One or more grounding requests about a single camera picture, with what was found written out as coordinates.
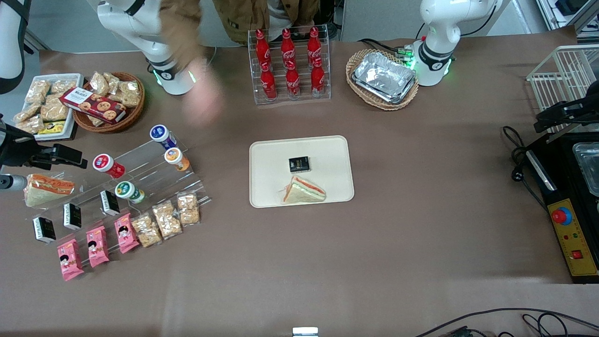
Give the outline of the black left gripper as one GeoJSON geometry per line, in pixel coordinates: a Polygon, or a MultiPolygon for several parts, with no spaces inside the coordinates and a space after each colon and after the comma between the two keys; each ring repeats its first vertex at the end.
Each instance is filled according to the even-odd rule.
{"type": "Polygon", "coordinates": [[[536,117],[535,132],[541,133],[557,125],[567,123],[596,124],[599,122],[599,95],[588,95],[579,100],[567,103],[563,108],[550,107],[536,117]]]}

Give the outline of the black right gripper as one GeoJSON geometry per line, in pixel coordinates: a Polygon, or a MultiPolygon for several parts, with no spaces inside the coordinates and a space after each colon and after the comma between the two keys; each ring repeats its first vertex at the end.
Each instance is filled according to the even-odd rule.
{"type": "Polygon", "coordinates": [[[81,151],[63,144],[44,147],[33,138],[2,133],[0,165],[2,167],[36,167],[42,170],[50,170],[51,166],[66,165],[85,170],[88,167],[88,161],[83,159],[81,151]]]}

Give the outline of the person's right hand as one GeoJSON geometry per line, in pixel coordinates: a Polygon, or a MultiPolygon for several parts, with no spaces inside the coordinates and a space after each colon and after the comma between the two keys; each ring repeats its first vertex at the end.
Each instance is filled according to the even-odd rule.
{"type": "Polygon", "coordinates": [[[224,109],[221,83],[205,59],[193,60],[188,64],[188,70],[196,82],[184,95],[183,112],[191,124],[209,125],[218,119],[224,109]]]}

